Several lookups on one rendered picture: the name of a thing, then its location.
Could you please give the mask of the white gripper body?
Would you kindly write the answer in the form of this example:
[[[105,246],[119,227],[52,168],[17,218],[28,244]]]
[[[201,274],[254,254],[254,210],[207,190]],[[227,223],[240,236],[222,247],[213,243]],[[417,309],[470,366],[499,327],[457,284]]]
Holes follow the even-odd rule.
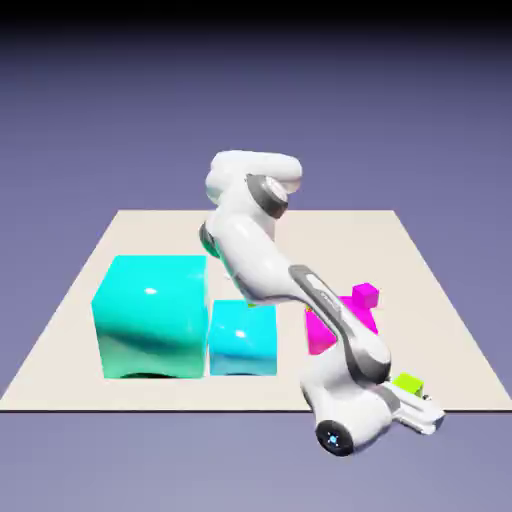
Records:
[[[393,419],[422,435],[432,435],[445,418],[445,411],[431,398],[424,399],[401,388],[393,389],[399,408]]]

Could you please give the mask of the small lime cube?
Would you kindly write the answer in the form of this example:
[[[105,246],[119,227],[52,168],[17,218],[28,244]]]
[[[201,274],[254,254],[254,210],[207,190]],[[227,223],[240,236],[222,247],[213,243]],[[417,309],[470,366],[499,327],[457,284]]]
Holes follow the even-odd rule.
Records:
[[[407,372],[402,372],[394,377],[392,384],[416,397],[423,397],[424,381]]]

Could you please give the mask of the small magenta cube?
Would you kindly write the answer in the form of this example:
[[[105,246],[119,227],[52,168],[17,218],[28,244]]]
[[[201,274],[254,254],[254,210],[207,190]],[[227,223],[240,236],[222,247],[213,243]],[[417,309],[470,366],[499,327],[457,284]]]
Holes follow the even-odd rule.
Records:
[[[357,284],[352,288],[352,300],[359,308],[373,309],[378,304],[379,290],[368,282]]]

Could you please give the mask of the large magenta box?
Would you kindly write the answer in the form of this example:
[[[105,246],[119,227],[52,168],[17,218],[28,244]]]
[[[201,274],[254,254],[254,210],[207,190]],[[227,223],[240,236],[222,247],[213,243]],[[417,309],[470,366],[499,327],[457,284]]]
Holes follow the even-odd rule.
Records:
[[[370,308],[358,305],[352,296],[340,296],[339,299],[365,327],[378,333]],[[305,308],[305,327],[310,355],[321,354],[336,342],[334,334],[310,307]]]

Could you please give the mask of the large cyan box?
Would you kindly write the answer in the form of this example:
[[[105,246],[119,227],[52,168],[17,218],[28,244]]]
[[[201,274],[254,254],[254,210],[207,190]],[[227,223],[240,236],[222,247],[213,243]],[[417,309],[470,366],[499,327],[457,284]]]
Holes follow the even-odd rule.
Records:
[[[277,318],[274,305],[216,300],[208,334],[212,376],[277,375]]]

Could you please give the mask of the large turquoise box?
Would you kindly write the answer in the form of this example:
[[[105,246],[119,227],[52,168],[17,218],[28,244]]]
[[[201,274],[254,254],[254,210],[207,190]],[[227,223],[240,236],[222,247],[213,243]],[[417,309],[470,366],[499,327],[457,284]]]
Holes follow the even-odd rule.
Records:
[[[104,377],[204,375],[209,327],[204,255],[118,255],[91,308]]]

